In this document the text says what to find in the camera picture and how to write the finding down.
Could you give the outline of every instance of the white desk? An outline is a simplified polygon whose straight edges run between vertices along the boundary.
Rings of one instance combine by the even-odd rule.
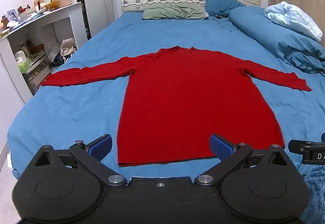
[[[16,64],[14,53],[17,52],[17,46],[20,42],[25,41],[24,36],[26,34],[28,34],[30,40],[36,45],[41,43],[46,45],[52,38],[56,39],[52,23],[66,18],[70,20],[73,37],[78,49],[87,42],[80,2],[57,9],[27,22],[0,40],[0,55],[12,82],[25,103],[33,95]]]

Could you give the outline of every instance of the metal screw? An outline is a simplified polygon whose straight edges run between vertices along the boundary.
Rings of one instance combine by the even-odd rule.
[[[210,176],[210,175],[200,175],[198,177],[198,181],[200,183],[203,183],[203,184],[208,184],[208,183],[211,183],[213,181],[213,177]]]
[[[162,182],[158,182],[158,183],[156,184],[156,186],[158,186],[158,187],[164,187],[164,186],[165,186],[165,184],[164,184],[164,183],[162,183]]]
[[[75,143],[76,143],[76,145],[82,145],[83,144],[83,140],[76,140],[76,141],[74,141]]]
[[[108,181],[113,184],[119,184],[123,182],[123,180],[124,177],[121,175],[111,175],[110,177],[108,177]]]

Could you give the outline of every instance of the desk leg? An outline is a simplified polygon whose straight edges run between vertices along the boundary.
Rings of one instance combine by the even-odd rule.
[[[18,93],[22,97],[22,100],[27,103],[27,101],[30,100],[33,95],[31,94],[21,72],[19,71],[8,38],[0,40],[0,54]]]
[[[70,9],[70,23],[74,33],[74,41],[76,42],[77,49],[79,49],[88,41],[81,6]]]

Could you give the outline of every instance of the red sweater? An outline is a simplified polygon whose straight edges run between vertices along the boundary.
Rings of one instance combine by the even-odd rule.
[[[250,75],[311,91],[294,73],[222,52],[180,47],[60,71],[42,85],[62,87],[126,75],[130,78],[117,133],[118,164],[123,166],[211,157],[212,133],[256,149],[284,147],[274,113]]]

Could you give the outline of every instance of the blue bed sheet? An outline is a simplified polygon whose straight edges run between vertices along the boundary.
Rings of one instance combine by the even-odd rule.
[[[321,140],[325,132],[324,76],[303,73],[284,63],[238,30],[227,18],[143,21],[141,16],[142,13],[136,12],[124,14],[84,44],[59,70],[92,67],[114,62],[123,56],[138,56],[176,45],[222,51],[286,73],[295,72],[305,79],[312,88],[311,92],[276,86],[254,78],[253,82],[274,111],[286,145],[290,139]],[[85,85],[40,88],[17,115],[8,132],[16,177],[44,144],[66,149],[75,140],[88,143],[106,133],[113,138],[113,149],[102,162],[126,179],[132,176],[190,176],[194,179],[219,162],[215,158],[118,167],[116,135],[127,83],[128,77],[120,77]],[[311,170],[311,166],[301,164],[301,156],[287,153],[301,174]]]

